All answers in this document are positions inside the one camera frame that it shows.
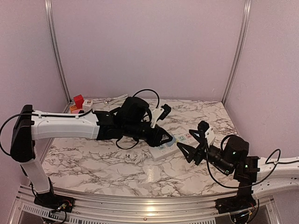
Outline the white multicolour power strip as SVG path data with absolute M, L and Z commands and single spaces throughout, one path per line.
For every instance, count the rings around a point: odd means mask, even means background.
M 173 140 L 171 142 L 165 143 L 158 147 L 149 148 L 149 153 L 151 154 L 151 158 L 154 161 L 164 159 L 170 155 L 180 152 L 179 148 L 177 147 L 178 142 L 190 146 L 195 146 L 198 143 L 188 132 L 185 132 L 183 134 L 175 134 L 172 136 Z

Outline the white cube socket adapter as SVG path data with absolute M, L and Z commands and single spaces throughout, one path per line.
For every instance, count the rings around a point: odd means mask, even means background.
M 82 104 L 82 110 L 84 112 L 87 112 L 93 108 L 93 101 L 91 99 L 86 99 L 84 100 Z

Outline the red cube socket adapter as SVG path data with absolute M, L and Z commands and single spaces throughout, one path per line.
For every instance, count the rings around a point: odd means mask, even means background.
M 81 94 L 73 97 L 77 109 L 81 109 L 84 103 L 84 98 Z

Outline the orange power strip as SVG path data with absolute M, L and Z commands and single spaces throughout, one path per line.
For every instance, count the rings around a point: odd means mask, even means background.
M 74 110 L 77 110 L 78 108 L 77 108 L 76 105 L 71 105 L 71 106 L 69 107 L 69 109 L 70 109 L 70 112 L 72 112 L 72 111 L 74 111 Z

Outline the blue small plug adapter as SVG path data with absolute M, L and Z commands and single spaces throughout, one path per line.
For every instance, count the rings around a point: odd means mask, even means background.
M 175 141 L 176 141 L 176 138 L 173 137 L 173 138 L 171 139 L 171 141 L 169 141 L 169 143 L 170 143 L 170 144 L 173 144 Z

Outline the pink triangular power strip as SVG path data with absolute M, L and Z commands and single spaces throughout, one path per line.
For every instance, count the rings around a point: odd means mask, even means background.
M 72 114 L 80 114 L 80 113 L 84 113 L 84 111 L 81 109 L 76 109 L 76 110 L 72 110 L 71 113 Z

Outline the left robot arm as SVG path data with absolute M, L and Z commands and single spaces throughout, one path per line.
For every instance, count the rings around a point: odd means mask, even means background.
M 172 141 L 172 136 L 157 122 L 171 112 L 169 105 L 157 105 L 154 110 L 149 104 L 133 95 L 111 111 L 89 110 L 79 114 L 49 113 L 25 105 L 12 131 L 9 152 L 18 162 L 31 182 L 34 202 L 37 205 L 62 210 L 70 209 L 72 197 L 54 193 L 50 178 L 46 175 L 35 154 L 35 142 L 51 138 L 85 138 L 90 140 L 115 140 L 130 137 L 136 143 L 143 140 L 150 147 L 158 147 Z

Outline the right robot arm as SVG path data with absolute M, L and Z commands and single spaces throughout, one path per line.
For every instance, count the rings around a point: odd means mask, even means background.
M 215 147 L 212 128 L 189 133 L 199 143 L 197 147 L 177 143 L 187 162 L 199 165 L 205 160 L 207 166 L 214 166 L 222 174 L 233 174 L 239 183 L 235 196 L 215 201 L 220 214 L 244 210 L 255 206 L 256 200 L 263 196 L 299 188 L 298 158 L 249 156 L 249 143 L 233 134 L 224 137 L 220 147 Z

